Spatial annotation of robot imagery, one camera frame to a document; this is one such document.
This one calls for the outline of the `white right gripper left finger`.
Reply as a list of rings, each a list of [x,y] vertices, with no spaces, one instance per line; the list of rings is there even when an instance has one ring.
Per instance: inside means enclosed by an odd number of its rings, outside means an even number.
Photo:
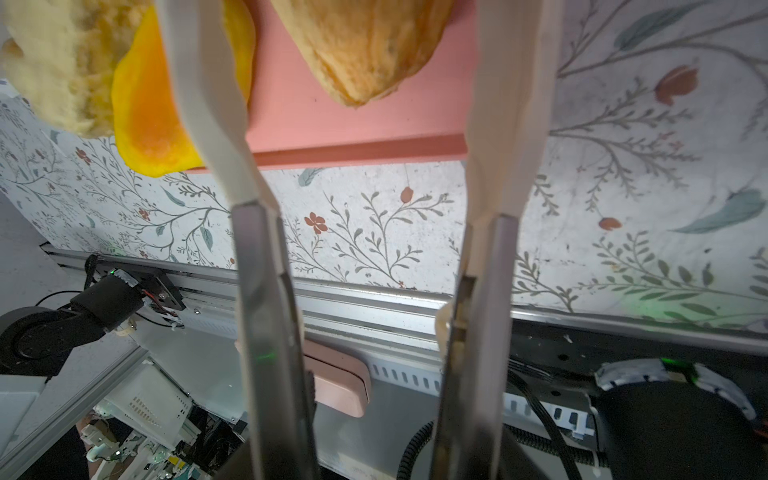
[[[247,107],[219,1],[155,4],[174,105],[231,211],[236,320],[255,479],[317,479],[313,384],[280,207],[246,141]]]

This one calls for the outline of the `orange oval fake bread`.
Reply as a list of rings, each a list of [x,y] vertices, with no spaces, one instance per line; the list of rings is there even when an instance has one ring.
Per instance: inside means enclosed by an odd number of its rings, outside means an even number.
[[[237,83],[249,100],[257,47],[254,20],[241,0],[223,1],[222,12]],[[129,168],[157,178],[204,166],[176,112],[153,7],[144,13],[128,53],[118,62],[111,100],[116,146]]]

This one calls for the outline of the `triangular tan fake bread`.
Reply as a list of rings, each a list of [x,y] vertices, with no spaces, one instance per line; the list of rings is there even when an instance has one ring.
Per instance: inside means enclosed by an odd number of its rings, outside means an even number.
[[[452,1],[274,1],[314,78],[337,103],[384,98],[431,59]]]

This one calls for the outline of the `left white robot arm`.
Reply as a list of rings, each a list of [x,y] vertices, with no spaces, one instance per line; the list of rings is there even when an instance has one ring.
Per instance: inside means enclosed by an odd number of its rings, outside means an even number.
[[[84,289],[57,309],[37,303],[1,316],[1,373],[49,379],[72,350],[100,340],[150,307],[162,327],[177,325],[186,309],[182,295],[158,268],[108,261],[93,254],[85,262]]]

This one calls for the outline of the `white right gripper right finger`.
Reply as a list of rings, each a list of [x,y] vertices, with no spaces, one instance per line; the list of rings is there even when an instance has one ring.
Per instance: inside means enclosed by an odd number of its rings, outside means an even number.
[[[480,1],[467,117],[467,213],[430,475],[492,479],[521,220],[543,159],[560,58],[560,1]]]

